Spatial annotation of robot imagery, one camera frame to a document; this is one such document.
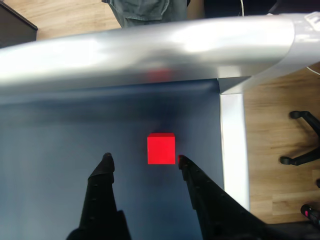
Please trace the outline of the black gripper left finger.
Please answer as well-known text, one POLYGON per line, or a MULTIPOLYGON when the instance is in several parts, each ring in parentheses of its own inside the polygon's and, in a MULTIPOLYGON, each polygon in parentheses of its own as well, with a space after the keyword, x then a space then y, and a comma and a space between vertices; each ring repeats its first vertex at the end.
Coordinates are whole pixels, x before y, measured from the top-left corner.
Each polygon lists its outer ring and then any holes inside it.
POLYGON ((87 180, 80 223, 68 240, 130 240, 125 214, 117 210, 112 184, 115 165, 107 152, 87 180))

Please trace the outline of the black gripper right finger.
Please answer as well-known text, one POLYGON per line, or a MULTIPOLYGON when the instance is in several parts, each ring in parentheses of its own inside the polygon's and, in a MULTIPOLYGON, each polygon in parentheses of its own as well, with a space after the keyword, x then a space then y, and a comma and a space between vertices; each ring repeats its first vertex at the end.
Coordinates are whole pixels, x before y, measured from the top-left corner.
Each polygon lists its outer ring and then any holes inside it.
POLYGON ((267 225, 220 188, 192 160, 178 156, 204 240, 271 240, 267 225))

